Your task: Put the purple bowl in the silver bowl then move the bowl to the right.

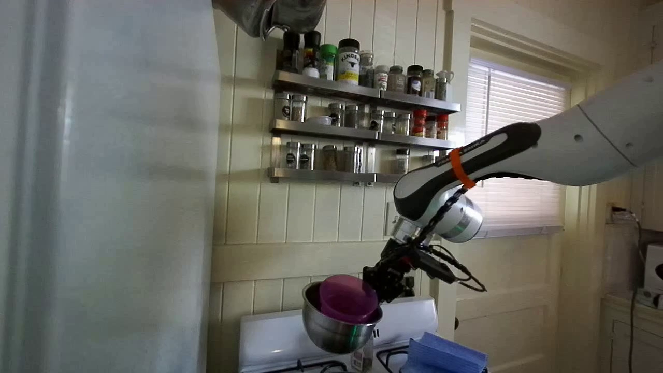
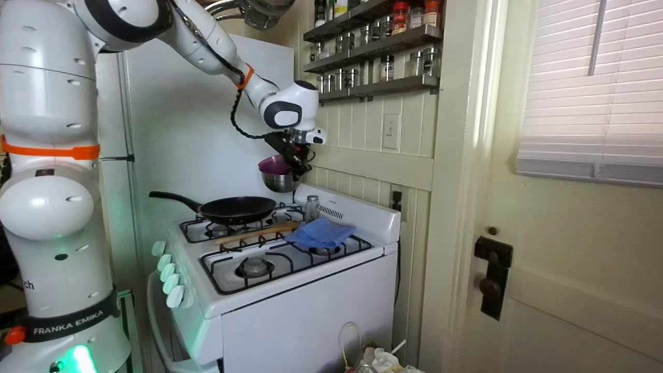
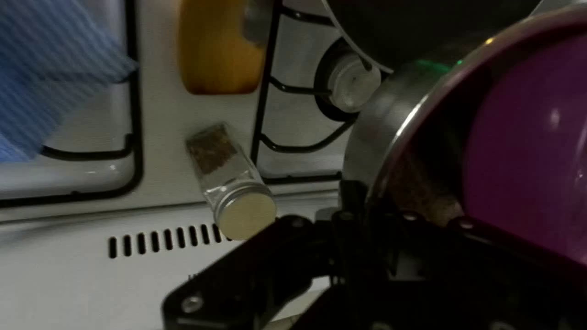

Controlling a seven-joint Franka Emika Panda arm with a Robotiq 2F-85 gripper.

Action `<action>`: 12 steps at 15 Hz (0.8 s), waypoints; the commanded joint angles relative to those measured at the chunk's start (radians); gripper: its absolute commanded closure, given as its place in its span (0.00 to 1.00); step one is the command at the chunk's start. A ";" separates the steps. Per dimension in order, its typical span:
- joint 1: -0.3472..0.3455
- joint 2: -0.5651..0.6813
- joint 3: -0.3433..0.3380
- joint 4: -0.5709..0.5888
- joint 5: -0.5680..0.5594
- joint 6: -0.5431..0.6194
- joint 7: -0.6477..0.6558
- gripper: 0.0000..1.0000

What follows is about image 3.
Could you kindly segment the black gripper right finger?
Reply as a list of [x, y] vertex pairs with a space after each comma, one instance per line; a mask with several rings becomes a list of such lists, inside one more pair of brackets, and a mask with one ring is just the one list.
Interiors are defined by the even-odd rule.
[[342, 185], [353, 321], [386, 330], [587, 330], [582, 272], [465, 218], [437, 226]]

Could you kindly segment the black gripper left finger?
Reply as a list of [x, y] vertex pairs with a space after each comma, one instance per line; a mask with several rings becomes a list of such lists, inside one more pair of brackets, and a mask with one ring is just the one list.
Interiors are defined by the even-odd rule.
[[261, 330], [333, 273], [333, 224], [283, 217], [175, 288], [162, 303], [164, 330]]

